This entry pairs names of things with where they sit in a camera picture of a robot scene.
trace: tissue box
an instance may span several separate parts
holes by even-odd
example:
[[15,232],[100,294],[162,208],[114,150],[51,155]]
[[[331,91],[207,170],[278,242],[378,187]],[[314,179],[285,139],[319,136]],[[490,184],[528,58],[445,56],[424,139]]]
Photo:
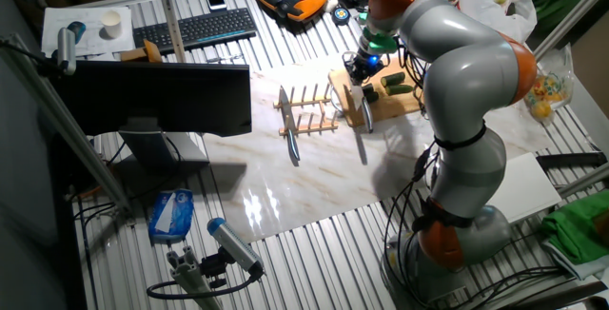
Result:
[[148,234],[156,240],[183,240],[192,222],[192,191],[163,191],[154,203]]

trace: green vegetable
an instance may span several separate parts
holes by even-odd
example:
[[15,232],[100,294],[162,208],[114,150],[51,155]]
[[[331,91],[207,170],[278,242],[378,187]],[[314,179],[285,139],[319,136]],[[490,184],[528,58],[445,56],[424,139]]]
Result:
[[371,105],[379,100],[379,93],[376,91],[367,93],[365,95],[365,99],[366,99],[366,101],[368,101],[368,104]]
[[384,90],[387,91],[387,95],[389,95],[389,96],[397,95],[397,94],[401,94],[401,93],[412,92],[413,89],[414,88],[409,85],[386,86],[384,88]]
[[362,91],[364,95],[367,95],[370,92],[374,91],[374,86],[372,85],[372,83],[368,83],[367,85],[362,87]]
[[396,86],[399,83],[403,82],[403,80],[405,78],[406,78],[405,73],[398,72],[398,73],[390,74],[388,76],[384,76],[383,78],[381,78],[381,84],[383,85],[383,87]]

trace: green towel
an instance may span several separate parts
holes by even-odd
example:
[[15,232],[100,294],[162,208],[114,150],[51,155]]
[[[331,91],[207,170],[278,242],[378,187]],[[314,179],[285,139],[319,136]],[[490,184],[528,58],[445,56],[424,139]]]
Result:
[[541,230],[573,264],[609,254],[592,220],[609,208],[609,190],[572,202],[543,218]]

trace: white cup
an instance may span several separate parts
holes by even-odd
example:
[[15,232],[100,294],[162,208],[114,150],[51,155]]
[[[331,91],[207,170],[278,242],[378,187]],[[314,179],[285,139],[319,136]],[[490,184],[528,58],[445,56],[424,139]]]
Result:
[[118,38],[121,36],[121,15],[114,11],[109,10],[102,15],[102,25],[106,29],[106,33],[110,38]]

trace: knife handle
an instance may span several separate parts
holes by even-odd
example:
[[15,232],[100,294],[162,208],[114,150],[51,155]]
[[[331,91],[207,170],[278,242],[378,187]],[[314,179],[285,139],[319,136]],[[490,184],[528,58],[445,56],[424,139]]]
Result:
[[362,98],[362,112],[365,127],[368,129],[368,133],[372,133],[372,110],[370,110],[370,104],[365,99],[365,96]]
[[298,153],[298,146],[296,145],[296,139],[294,139],[294,133],[291,129],[287,130],[287,145],[289,146],[289,151],[292,156],[294,156],[294,159],[300,161],[301,157]]

